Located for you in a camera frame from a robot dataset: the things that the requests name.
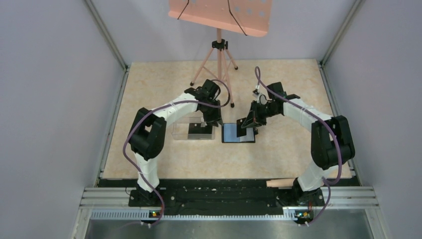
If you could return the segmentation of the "black leather card holder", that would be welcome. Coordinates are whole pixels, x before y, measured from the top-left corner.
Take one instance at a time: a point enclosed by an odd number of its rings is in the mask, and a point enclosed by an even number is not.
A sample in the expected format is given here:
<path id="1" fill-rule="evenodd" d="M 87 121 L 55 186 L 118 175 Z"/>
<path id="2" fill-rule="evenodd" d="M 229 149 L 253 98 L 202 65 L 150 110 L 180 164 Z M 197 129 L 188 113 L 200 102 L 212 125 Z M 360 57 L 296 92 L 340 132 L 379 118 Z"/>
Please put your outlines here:
<path id="1" fill-rule="evenodd" d="M 241 128 L 235 123 L 224 123 L 221 129 L 222 143 L 255 143 L 256 128 Z"/>

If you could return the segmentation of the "clear acrylic tray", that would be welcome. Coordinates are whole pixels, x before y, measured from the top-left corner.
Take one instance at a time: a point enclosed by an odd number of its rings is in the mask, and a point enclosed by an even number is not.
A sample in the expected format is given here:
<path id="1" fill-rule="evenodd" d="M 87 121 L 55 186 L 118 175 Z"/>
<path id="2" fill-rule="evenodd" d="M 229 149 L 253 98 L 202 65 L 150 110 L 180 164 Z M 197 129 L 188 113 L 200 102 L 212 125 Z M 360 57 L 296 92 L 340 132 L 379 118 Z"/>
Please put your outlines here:
<path id="1" fill-rule="evenodd" d="M 214 127 L 203 117 L 183 117 L 173 124 L 174 140 L 214 140 Z"/>

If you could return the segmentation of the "pink toy microphone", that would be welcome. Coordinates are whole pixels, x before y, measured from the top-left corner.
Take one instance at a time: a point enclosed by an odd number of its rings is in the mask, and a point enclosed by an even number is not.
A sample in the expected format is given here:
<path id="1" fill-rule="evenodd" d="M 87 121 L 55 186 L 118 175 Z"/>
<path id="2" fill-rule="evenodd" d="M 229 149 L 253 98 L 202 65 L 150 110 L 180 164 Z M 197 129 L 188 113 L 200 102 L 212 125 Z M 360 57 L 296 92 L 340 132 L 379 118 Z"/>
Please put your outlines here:
<path id="1" fill-rule="evenodd" d="M 272 179 L 266 181 L 266 186 L 273 188 L 292 187 L 294 180 L 295 178 Z"/>

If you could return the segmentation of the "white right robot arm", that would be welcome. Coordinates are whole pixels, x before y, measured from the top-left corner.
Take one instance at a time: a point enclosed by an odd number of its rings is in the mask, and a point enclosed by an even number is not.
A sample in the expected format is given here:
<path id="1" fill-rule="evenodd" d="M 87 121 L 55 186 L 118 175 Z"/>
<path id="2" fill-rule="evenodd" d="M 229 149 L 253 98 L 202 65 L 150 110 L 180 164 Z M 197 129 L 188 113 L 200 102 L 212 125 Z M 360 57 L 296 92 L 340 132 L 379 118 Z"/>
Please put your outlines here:
<path id="1" fill-rule="evenodd" d="M 328 184 L 336 184 L 341 178 L 343 165 L 355 156 L 348 120 L 344 116 L 322 113 L 298 95 L 287 94 L 280 82 L 270 84 L 266 89 L 267 95 L 254 90 L 256 100 L 252 101 L 248 115 L 236 122 L 237 135 L 246 135 L 249 128 L 256 131 L 266 125 L 268 118 L 277 115 L 297 121 L 310 132 L 312 161 L 304 173 L 289 183 L 267 183 L 269 187 L 291 186 L 293 201 L 305 205 L 329 176 L 334 176 L 334 179 Z"/>

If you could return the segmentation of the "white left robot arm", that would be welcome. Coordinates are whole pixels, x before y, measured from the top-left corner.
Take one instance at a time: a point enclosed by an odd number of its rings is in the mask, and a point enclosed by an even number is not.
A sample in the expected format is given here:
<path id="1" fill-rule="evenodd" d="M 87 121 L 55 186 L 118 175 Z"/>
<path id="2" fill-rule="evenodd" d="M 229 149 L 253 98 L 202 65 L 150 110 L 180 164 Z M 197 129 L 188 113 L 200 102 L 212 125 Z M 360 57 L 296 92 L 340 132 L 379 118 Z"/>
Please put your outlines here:
<path id="1" fill-rule="evenodd" d="M 167 127 L 184 116 L 201 112 L 207 125 L 218 127 L 222 124 L 221 108 L 224 106 L 218 99 L 221 80 L 205 80 L 197 88 L 184 90 L 174 100 L 154 109 L 140 108 L 130 128 L 124 147 L 130 146 L 136 158 L 131 160 L 124 148 L 124 157 L 138 171 L 136 191 L 141 200 L 148 206 L 158 203 L 158 156 L 161 153 Z"/>

